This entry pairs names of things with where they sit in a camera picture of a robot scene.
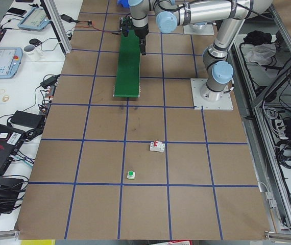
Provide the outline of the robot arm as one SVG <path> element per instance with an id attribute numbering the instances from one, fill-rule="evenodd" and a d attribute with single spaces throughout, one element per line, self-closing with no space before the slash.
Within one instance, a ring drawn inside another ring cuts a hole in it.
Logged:
<path id="1" fill-rule="evenodd" d="M 205 49 L 203 63 L 207 82 L 200 88 L 200 96 L 208 102 L 221 100 L 231 81 L 233 68 L 226 61 L 229 49 L 246 19 L 259 16 L 272 1 L 129 1 L 130 13 L 121 18 L 119 30 L 127 37 L 133 30 L 139 39 L 140 53 L 146 54 L 149 33 L 148 13 L 153 11 L 161 33 L 169 34 L 182 26 L 186 34 L 213 35 L 213 25 L 220 23 L 213 43 Z"/>

